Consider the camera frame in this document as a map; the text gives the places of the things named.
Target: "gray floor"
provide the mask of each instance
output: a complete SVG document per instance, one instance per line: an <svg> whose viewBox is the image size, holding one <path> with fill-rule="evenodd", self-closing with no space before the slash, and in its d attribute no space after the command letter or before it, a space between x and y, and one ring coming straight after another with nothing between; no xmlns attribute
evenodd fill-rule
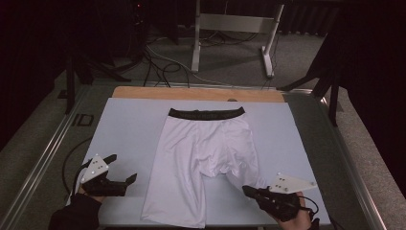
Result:
<svg viewBox="0 0 406 230"><path fill-rule="evenodd" d="M241 39L249 36L249 34L243 33L229 33L228 35ZM283 86L305 75L323 43L321 37L309 35L290 34L276 38L272 49L274 52L274 48L277 46L274 55L275 78L269 80L265 77L259 55L259 47L264 44L266 38L265 35L259 34L253 40L238 45L211 47L205 47L210 43L202 40L199 73L195 76L191 73L188 74L190 84L213 85L221 82L219 85L223 87L255 86L265 90L268 87ZM190 67L192 63L192 40L190 39L180 39L179 45L175 45L170 40L162 38L149 45L146 50L152 56L170 58L187 67ZM154 61L161 68L169 63L160 59ZM117 60L118 64L126 62L125 59ZM171 66L168 70L175 69L175 66ZM122 75L133 80L132 83L127 84L141 85L147 70L148 65L144 61ZM77 111L80 114L94 115L95 122L92 126L70 126L63 142L57 147L49 170L45 172L41 182L37 185L36 191L18 219L15 229L46 229L49 216L65 203L66 194L60 178L63 159L76 144L92 136L105 101L111 96L115 86L123 85L100 73L95 73L95 75L96 80L92 86L88 86L89 92L86 93ZM185 86L187 83L187 74L183 70L167 73L166 77L171 86L179 84ZM158 78L154 72L151 72L148 80L148 85L153 85ZM0 153L2 164L0 167L1 219L12 205L18 191L23 188L26 177L46 149L60 121L65 118L66 102L57 98L59 91L65 88L64 84L65 78L62 74L56 80L56 89L41 103ZM300 88L311 89L314 84L315 81L311 81ZM316 109L314 99L289 95L285 98L291 104L292 112L296 115L295 119L301 119L297 121L298 124L301 124L298 129L302 134L310 163L314 171L317 171L316 176L320 177L318 183L322 189L328 212L345 229L370 229L355 192L352 191L345 169L342 167L341 158L332 153L336 150L331 149L329 154L320 154L320 149L328 152L329 148L334 147L331 146L328 138L326 139L326 136L331 134L326 133L323 126L328 125L321 124L322 118L318 117L319 113L311 112ZM371 137L351 106L346 90L342 88L339 94L337 122L355 166L364 179L387 229L406 229L403 220L403 214L406 213L404 198L390 177ZM83 160L88 145L89 142L80 146L70 158L66 170L68 181L72 181L76 167Z"/></svg>

